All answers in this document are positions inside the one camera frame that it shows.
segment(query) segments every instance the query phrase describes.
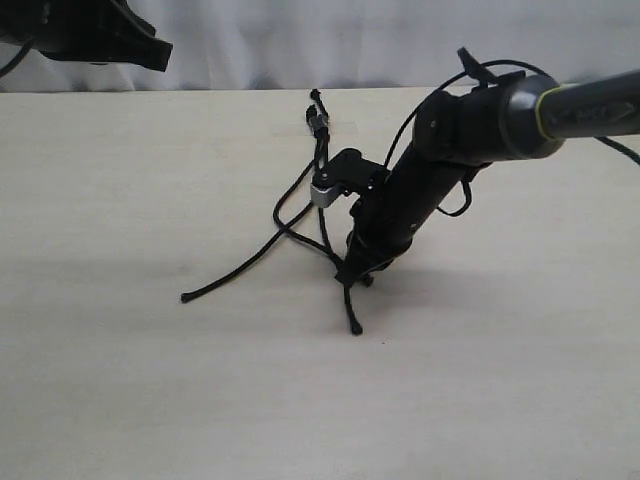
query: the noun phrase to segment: white curtain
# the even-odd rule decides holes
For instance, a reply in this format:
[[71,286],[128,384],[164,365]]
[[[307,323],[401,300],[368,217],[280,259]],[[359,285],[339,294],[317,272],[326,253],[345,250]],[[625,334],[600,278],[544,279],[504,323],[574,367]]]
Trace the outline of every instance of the white curtain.
[[[5,91],[436,85],[456,50],[517,58],[561,81],[640,68],[638,0],[130,0],[174,43],[166,73],[37,52]],[[15,52],[0,46],[0,62]]]

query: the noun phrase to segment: white table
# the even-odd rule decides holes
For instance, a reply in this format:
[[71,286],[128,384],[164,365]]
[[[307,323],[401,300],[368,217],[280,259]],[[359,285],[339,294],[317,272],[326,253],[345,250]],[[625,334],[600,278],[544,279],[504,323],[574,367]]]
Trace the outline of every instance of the white table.
[[[325,92],[332,151],[381,160],[423,96]],[[0,478],[638,478],[640,169],[594,141],[479,175],[356,289],[360,338],[290,241],[179,303],[273,232],[307,105],[0,96]]]

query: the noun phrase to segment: wooden table surface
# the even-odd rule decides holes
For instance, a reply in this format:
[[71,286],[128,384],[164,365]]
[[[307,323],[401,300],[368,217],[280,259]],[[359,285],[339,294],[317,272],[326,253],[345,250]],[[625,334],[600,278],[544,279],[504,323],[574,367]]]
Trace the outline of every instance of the wooden table surface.
[[[424,95],[325,92],[332,152],[381,161]],[[273,232],[308,103],[0,96],[0,478],[640,478],[640,169],[593,140],[482,172],[354,291],[360,338],[286,240],[179,303]]]

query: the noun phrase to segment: white backdrop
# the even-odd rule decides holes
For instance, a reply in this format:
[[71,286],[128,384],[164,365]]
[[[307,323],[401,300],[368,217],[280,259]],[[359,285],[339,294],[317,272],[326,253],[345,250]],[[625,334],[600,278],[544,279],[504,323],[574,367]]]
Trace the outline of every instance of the white backdrop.
[[[130,0],[175,44],[167,73],[51,62],[6,91],[435,85],[456,50],[537,63],[561,81],[640,67],[638,0]],[[0,46],[9,59],[11,46]]]

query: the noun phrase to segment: metal bracket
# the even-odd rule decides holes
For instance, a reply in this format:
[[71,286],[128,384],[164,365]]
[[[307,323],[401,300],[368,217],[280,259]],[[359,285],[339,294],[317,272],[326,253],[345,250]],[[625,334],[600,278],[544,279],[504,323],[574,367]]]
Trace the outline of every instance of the metal bracket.
[[346,148],[314,175],[311,201],[327,208],[340,195],[365,195],[382,185],[389,173],[382,165],[363,159],[359,150]]

